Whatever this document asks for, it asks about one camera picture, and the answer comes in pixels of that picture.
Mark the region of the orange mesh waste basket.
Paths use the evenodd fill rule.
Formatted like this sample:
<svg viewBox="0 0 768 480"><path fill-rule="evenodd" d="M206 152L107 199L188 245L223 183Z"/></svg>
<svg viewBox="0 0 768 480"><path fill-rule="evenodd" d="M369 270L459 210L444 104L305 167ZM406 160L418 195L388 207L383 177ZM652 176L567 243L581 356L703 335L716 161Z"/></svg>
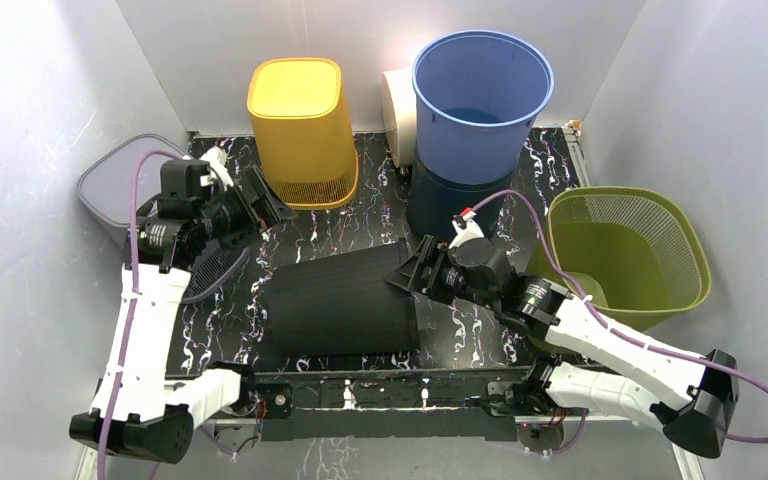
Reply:
<svg viewBox="0 0 768 480"><path fill-rule="evenodd" d="M247 95L262 170L296 210L350 203L358 188L355 148L342 71L333 60L277 58L254 71Z"/></svg>

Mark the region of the grey mesh waste basket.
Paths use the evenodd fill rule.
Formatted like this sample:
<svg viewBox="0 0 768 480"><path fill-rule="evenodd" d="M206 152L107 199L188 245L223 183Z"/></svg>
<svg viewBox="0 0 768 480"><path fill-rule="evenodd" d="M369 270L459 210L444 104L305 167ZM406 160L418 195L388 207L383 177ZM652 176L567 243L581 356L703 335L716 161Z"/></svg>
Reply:
<svg viewBox="0 0 768 480"><path fill-rule="evenodd" d="M93 164L80 177L78 197L120 250L128 237L130 190L137 161L149 151L162 150L178 157L189 155L176 144L155 134L138 135ZM201 302L214 295L249 261L249 248L207 244L196 259L183 304Z"/></svg>

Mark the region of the blue plastic bin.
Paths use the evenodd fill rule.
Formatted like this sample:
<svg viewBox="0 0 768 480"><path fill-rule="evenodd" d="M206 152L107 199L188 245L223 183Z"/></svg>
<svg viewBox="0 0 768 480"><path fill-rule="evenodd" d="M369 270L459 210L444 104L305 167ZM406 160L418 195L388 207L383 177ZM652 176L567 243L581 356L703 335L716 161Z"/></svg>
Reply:
<svg viewBox="0 0 768 480"><path fill-rule="evenodd" d="M478 185L514 169L555 79L531 44L502 32L467 30L419 52L412 86L420 160L449 182Z"/></svg>

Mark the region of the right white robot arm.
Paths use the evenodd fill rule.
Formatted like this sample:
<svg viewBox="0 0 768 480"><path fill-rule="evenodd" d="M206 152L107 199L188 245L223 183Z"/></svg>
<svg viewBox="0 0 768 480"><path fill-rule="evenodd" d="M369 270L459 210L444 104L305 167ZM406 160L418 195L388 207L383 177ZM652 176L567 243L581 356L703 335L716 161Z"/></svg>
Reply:
<svg viewBox="0 0 768 480"><path fill-rule="evenodd" d="M672 350L598 313L570 290L519 273L488 239L455 247L427 236L388 274L408 293L450 304L469 301L493 312L510 330L539 338L602 365L594 371L559 358L540 357L521 382L488 383L467 405L494 416L588 410L650 426L697 456L721 456L738 400L727 373L736 360L713 350L705 356Z"/></svg>

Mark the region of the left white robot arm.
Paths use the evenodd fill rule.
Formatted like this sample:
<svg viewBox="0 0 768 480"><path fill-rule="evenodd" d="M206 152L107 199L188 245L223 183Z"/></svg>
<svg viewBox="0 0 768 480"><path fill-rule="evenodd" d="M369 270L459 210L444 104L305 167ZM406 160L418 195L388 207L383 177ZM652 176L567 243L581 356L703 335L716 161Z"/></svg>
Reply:
<svg viewBox="0 0 768 480"><path fill-rule="evenodd" d="M208 161L170 157L159 176L159 193L146 201L138 200L136 183L130 186L111 352L91 406L72 416L68 434L100 454L176 464L206 420L224 408L246 416L259 400L245 364L214 362L180 386L166 376L174 324L196 260L213 241L248 247L294 213L259 167L227 181Z"/></svg>

